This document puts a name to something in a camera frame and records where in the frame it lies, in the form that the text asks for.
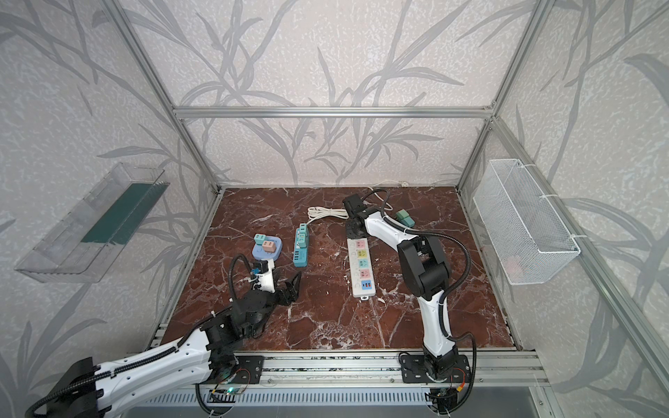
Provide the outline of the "blue square power socket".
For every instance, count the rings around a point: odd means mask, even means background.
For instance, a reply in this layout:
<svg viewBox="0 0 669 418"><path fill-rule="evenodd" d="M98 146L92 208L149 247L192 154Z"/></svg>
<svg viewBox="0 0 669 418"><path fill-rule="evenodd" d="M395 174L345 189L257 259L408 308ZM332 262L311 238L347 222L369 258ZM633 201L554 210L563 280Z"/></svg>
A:
<svg viewBox="0 0 669 418"><path fill-rule="evenodd" d="M254 235L252 256L258 261L277 261L282 253L282 240L262 233Z"/></svg>

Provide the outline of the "teal USB power strip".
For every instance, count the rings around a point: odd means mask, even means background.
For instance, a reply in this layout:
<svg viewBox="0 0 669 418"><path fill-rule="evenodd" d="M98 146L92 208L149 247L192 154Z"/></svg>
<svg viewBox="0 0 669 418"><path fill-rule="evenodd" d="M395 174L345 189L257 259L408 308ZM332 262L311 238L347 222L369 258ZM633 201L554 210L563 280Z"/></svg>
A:
<svg viewBox="0 0 669 418"><path fill-rule="evenodd" d="M302 223L296 228L294 237L293 264L296 268L305 268L308 266L308 244L308 225Z"/></svg>

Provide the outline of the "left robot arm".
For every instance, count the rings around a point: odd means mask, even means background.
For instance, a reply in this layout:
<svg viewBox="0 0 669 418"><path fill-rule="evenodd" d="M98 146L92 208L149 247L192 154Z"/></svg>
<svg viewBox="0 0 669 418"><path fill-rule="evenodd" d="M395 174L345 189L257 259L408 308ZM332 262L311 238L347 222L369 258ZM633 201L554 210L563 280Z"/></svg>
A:
<svg viewBox="0 0 669 418"><path fill-rule="evenodd" d="M262 335L278 306L300 295L301 273L282 284L271 261L249 262L238 254L252 287L197 322L181 338L130 357L95 363L87 357L69 367L53 389L25 411L27 417L112 417L186 385L223 382L241 366L236 356L248 339Z"/></svg>

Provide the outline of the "long white power strip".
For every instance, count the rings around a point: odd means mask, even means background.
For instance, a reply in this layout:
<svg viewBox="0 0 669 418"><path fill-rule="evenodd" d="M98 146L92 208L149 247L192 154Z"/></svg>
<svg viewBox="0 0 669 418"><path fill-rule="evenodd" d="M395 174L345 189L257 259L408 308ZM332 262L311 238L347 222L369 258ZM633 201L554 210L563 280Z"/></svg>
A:
<svg viewBox="0 0 669 418"><path fill-rule="evenodd" d="M361 301L376 295L376 284L367 239L347 239L352 294Z"/></svg>

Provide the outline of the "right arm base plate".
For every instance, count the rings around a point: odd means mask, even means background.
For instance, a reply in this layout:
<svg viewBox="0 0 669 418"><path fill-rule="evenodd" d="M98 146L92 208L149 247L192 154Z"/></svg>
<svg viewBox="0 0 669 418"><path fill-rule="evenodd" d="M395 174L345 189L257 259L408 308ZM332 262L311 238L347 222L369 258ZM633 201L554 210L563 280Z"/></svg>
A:
<svg viewBox="0 0 669 418"><path fill-rule="evenodd" d="M451 351L435 357L400 352L398 362L403 383L458 383L470 381L471 367L466 355Z"/></svg>

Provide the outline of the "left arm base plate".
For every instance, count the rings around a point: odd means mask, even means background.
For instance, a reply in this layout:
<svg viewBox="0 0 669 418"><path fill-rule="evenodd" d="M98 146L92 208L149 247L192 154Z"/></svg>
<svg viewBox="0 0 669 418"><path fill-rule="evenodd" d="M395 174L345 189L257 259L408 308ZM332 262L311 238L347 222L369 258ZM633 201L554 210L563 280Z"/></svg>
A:
<svg viewBox="0 0 669 418"><path fill-rule="evenodd" d="M265 357L262 355L241 355L237 364L224 374L223 385L256 385L261 381Z"/></svg>

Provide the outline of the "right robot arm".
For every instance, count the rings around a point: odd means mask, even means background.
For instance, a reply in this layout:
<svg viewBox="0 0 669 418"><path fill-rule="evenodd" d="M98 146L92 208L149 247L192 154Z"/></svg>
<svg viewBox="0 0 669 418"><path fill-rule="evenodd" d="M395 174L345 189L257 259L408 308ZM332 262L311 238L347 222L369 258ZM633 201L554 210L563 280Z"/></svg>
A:
<svg viewBox="0 0 669 418"><path fill-rule="evenodd" d="M343 200L348 214L346 234L350 239L377 238L398 255L405 286L420 306L423 322L423 364L430 379L445 381L451 371L460 371L463 379L471 381L476 360L458 352L456 344L464 339L472 345L476 339L468 332L451 334L447 298L463 285L471 270L470 252L463 243L444 233L420 231L392 219L384 207L371 207L364 197L353 194ZM441 240L449 240L463 253L465 259L461 276L451 282L452 269Z"/></svg>

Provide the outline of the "pink cube plug front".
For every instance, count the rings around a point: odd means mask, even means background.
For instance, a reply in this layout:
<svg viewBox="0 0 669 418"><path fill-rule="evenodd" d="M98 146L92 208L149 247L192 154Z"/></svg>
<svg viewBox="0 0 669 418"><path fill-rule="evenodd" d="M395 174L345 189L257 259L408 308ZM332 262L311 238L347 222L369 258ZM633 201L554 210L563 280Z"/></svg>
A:
<svg viewBox="0 0 669 418"><path fill-rule="evenodd" d="M273 240L265 240L261 247L266 253L273 254L276 252L276 243Z"/></svg>

